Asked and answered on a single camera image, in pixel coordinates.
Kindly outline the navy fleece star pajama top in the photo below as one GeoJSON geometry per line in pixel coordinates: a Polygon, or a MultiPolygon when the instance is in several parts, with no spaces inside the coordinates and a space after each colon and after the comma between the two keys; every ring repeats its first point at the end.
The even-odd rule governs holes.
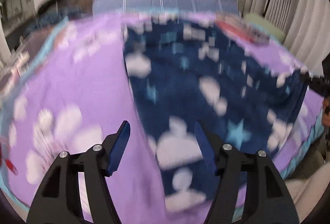
{"type": "Polygon", "coordinates": [[[306,93],[300,71],[274,74],[213,24],[157,20],[123,28],[137,113],[156,156],[165,206],[213,199],[218,179],[194,131],[201,121],[234,148],[277,155],[306,93]]]}

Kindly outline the red brush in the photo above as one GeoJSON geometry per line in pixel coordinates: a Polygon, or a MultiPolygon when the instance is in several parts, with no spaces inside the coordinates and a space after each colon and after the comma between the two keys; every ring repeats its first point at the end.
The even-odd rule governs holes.
{"type": "Polygon", "coordinates": [[[17,171],[16,167],[13,165],[13,163],[9,159],[5,159],[5,165],[14,175],[18,175],[18,171],[17,171]]]}

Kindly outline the green pillow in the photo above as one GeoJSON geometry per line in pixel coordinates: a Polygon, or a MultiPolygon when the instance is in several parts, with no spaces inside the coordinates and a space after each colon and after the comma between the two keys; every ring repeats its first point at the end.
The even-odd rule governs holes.
{"type": "Polygon", "coordinates": [[[282,44],[284,42],[286,37],[285,33],[282,30],[278,29],[273,24],[271,24],[265,18],[260,16],[259,14],[252,14],[252,13],[245,14],[244,19],[250,24],[262,30],[263,32],[272,36],[272,38],[278,41],[279,43],[282,44]]]}

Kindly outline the coral folded garment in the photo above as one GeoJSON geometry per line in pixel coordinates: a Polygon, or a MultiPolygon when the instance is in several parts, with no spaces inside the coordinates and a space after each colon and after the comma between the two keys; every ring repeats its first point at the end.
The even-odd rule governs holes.
{"type": "Polygon", "coordinates": [[[249,43],[266,45],[270,36],[237,18],[217,18],[216,26],[228,37],[237,38],[249,43]]]}

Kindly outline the purple floral bed sheet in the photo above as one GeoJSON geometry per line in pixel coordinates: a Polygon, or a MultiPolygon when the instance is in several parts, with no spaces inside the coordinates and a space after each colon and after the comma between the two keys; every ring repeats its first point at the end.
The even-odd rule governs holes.
{"type": "MultiPolygon", "coordinates": [[[[118,170],[106,181],[123,223],[204,221],[212,199],[184,211],[166,209],[160,168],[129,84],[123,28],[152,19],[185,19],[216,26],[214,15],[202,13],[187,16],[115,13],[63,20],[10,91],[2,105],[1,135],[6,138],[6,156],[18,175],[3,171],[1,187],[22,208],[30,208],[43,176],[60,152],[84,152],[102,143],[123,121],[128,121],[130,139],[118,170]]],[[[230,39],[274,74],[304,70],[274,41],[258,45],[230,39]]],[[[297,168],[312,143],[321,137],[321,118],[322,98],[307,88],[286,143],[271,157],[283,178],[297,168]]]]}

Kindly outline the dark patterned quilt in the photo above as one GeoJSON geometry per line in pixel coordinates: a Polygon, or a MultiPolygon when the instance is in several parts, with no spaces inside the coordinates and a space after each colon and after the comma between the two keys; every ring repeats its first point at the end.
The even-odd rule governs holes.
{"type": "Polygon", "coordinates": [[[46,1],[40,6],[36,16],[28,22],[27,26],[18,31],[17,37],[13,38],[15,42],[14,53],[28,52],[28,61],[32,61],[56,24],[66,17],[69,20],[75,20],[84,16],[90,16],[92,14],[93,1],[46,1]]]}

